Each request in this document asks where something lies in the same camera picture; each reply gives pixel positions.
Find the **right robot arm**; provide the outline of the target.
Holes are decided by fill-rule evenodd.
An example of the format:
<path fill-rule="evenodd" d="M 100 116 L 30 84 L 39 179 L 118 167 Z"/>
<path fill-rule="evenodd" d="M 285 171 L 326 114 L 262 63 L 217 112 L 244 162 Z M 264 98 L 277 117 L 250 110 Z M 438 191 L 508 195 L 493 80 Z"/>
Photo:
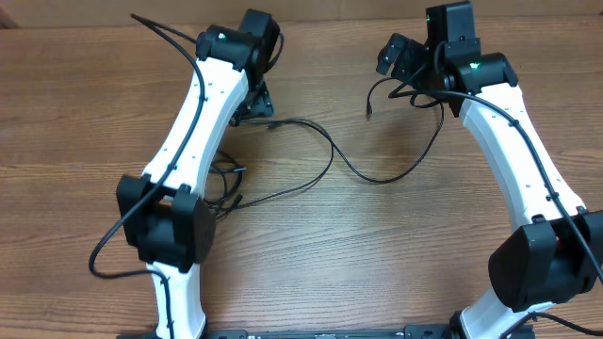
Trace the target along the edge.
<path fill-rule="evenodd" d="M 564 181 L 533 127 L 507 57 L 485 54 L 472 5 L 426 10 L 427 38 L 393 34 L 377 70 L 394 97 L 432 97 L 478 142 L 509 213 L 511 235 L 488 261 L 489 289 L 435 338 L 531 338 L 531 321 L 602 280 L 602 215 Z"/>

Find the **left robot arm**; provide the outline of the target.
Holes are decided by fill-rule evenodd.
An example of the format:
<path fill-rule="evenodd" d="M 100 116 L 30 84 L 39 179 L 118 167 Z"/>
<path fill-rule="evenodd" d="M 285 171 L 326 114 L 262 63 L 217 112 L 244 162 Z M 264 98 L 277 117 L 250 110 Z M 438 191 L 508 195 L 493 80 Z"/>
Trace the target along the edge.
<path fill-rule="evenodd" d="M 225 129 L 273 113 L 264 75 L 280 54 L 280 26 L 248 9 L 237 29 L 210 25 L 195 40 L 187 97 L 161 149 L 139 177 L 124 175 L 116 195 L 127 243 L 155 287 L 158 322 L 150 338 L 200 338 L 201 264 L 216 221 L 206 180 Z"/>

